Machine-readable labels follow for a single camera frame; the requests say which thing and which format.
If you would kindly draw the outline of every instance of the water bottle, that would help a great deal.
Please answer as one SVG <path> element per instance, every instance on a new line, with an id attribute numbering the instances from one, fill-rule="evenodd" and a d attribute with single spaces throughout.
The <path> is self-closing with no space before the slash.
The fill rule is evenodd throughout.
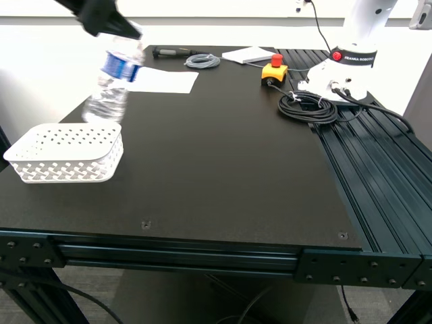
<path id="1" fill-rule="evenodd" d="M 140 26 L 133 25 L 141 31 Z M 82 119 L 85 122 L 120 123 L 128 100 L 128 85 L 144 63 L 143 50 L 141 39 L 113 37 L 98 77 L 97 91 L 84 104 Z"/>

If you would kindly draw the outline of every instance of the coiled gray cable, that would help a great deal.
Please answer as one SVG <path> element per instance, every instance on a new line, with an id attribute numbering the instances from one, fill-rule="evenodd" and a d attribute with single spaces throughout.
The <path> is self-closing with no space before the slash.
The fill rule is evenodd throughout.
<path id="1" fill-rule="evenodd" d="M 207 69 L 214 68 L 220 63 L 221 59 L 213 54 L 196 54 L 188 57 L 184 65 L 194 69 Z"/>

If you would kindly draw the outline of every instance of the plastic basket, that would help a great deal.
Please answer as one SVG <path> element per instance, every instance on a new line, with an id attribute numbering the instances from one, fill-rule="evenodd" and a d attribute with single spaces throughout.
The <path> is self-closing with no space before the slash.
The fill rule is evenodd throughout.
<path id="1" fill-rule="evenodd" d="M 4 154 L 22 181 L 102 182 L 123 155 L 122 127 L 116 123 L 41 124 Z"/>

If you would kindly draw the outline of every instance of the blue label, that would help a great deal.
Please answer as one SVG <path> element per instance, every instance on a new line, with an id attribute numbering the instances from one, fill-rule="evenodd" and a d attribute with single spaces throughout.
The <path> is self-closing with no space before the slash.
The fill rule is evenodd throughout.
<path id="1" fill-rule="evenodd" d="M 128 82 L 135 81 L 136 74 L 140 69 L 140 65 L 132 64 L 126 60 L 114 56 L 107 52 L 107 60 L 102 67 L 102 71 L 109 74 L 113 78 L 125 79 Z"/>

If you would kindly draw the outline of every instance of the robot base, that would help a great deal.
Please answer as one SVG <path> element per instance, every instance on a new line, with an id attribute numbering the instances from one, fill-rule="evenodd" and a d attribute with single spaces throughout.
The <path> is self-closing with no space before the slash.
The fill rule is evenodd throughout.
<path id="1" fill-rule="evenodd" d="M 308 82 L 300 81 L 298 90 L 315 93 L 330 101 L 345 103 L 345 100 L 331 91 L 332 84 L 338 84 L 338 88 L 349 89 L 353 98 L 361 100 L 367 96 L 365 80 L 370 71 L 369 65 L 344 65 L 326 59 L 309 70 Z"/>

